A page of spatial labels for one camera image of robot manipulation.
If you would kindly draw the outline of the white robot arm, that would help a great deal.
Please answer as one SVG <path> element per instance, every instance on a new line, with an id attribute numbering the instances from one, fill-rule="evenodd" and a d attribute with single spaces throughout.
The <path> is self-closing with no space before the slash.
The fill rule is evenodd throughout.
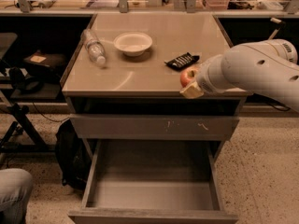
<path id="1" fill-rule="evenodd" d="M 299 111 L 299 65 L 295 46 L 284 39 L 243 43 L 202 63 L 180 94 L 195 99 L 232 88 L 250 91 Z"/>

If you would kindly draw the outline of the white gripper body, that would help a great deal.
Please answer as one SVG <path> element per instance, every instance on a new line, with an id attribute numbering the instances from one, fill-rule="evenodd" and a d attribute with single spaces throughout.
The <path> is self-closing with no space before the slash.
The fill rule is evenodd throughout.
<path id="1" fill-rule="evenodd" d="M 195 80 L 204 93 L 224 93 L 233 87 L 222 73 L 221 60 L 222 55 L 216 55 L 200 65 Z"/>

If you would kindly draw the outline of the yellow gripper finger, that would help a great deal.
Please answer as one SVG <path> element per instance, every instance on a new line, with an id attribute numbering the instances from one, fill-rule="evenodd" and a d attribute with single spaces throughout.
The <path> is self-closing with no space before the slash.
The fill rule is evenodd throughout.
<path id="1" fill-rule="evenodd" d="M 187 99 L 195 99 L 204 95 L 203 90 L 198 86 L 197 82 L 194 80 L 185 86 L 180 94 Z"/>

